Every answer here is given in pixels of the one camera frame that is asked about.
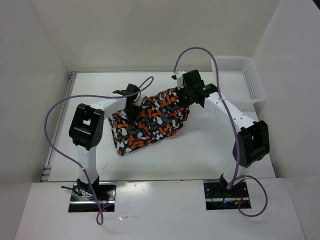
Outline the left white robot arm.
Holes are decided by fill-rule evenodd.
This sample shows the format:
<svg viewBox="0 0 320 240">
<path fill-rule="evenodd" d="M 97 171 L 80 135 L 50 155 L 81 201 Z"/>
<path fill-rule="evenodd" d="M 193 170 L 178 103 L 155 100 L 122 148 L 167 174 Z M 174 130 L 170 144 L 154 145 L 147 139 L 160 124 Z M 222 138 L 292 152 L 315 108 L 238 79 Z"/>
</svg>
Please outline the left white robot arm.
<svg viewBox="0 0 320 240">
<path fill-rule="evenodd" d="M 124 118 L 132 124 L 138 116 L 138 91 L 140 89 L 130 83 L 125 90 L 115 90 L 110 99 L 92 105 L 81 103 L 76 108 L 68 134 L 75 145 L 77 161 L 81 165 L 76 184 L 89 200 L 96 199 L 100 194 L 96 152 L 103 136 L 104 121 L 121 111 L 124 112 Z"/>
</svg>

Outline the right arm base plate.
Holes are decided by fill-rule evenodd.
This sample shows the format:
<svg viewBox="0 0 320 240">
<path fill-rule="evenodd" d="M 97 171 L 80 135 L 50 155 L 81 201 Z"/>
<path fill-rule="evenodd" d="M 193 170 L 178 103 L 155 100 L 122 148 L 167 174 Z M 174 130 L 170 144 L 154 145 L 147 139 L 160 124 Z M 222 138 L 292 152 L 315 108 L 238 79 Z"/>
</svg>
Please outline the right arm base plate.
<svg viewBox="0 0 320 240">
<path fill-rule="evenodd" d="M 220 181 L 209 180 L 203 182 L 205 205 L 207 211 L 251 209 L 250 196 L 245 181 L 242 181 L 231 191 L 223 190 Z"/>
</svg>

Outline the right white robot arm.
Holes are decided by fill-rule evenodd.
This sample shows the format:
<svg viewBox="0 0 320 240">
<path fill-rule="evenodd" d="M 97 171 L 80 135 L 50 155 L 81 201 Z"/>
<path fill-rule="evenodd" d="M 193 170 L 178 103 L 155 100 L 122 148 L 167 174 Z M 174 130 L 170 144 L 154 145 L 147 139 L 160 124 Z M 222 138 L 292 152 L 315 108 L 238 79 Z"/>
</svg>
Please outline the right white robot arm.
<svg viewBox="0 0 320 240">
<path fill-rule="evenodd" d="M 198 70 L 178 71 L 174 77 L 184 104 L 201 105 L 232 129 L 235 138 L 232 149 L 234 160 L 221 175 L 219 184 L 220 193 L 230 197 L 237 191 L 237 184 L 246 175 L 249 167 L 269 154 L 268 125 L 263 120 L 256 121 L 241 112 L 214 84 L 205 84 Z"/>
</svg>

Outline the camouflage orange black shorts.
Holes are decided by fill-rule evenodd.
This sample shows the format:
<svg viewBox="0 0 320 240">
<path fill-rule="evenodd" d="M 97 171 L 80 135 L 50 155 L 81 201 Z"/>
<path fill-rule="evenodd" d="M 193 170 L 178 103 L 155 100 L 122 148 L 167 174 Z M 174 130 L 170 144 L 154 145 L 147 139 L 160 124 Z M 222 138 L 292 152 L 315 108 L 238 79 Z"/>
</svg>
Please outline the camouflage orange black shorts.
<svg viewBox="0 0 320 240">
<path fill-rule="evenodd" d="M 173 137 L 184 126 L 190 108 L 181 101 L 182 87 L 168 88 L 145 96 L 130 122 L 124 110 L 108 117 L 117 154 L 124 156 L 143 147 Z"/>
</svg>

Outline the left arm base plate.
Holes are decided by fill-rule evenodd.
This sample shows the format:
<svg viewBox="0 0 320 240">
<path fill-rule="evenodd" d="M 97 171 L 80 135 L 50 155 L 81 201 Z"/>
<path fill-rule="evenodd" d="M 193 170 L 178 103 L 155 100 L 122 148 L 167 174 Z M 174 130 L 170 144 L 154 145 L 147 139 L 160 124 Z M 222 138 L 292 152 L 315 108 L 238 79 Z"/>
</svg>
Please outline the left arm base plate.
<svg viewBox="0 0 320 240">
<path fill-rule="evenodd" d="M 116 182 L 102 181 L 100 184 L 99 193 L 96 194 L 98 202 L 103 212 L 115 211 L 116 199 Z M 77 183 L 74 182 L 70 195 L 70 202 L 68 207 L 69 213 L 88 213 L 99 211 L 98 205 L 94 197 L 90 194 L 84 193 L 83 190 L 78 189 Z"/>
</svg>

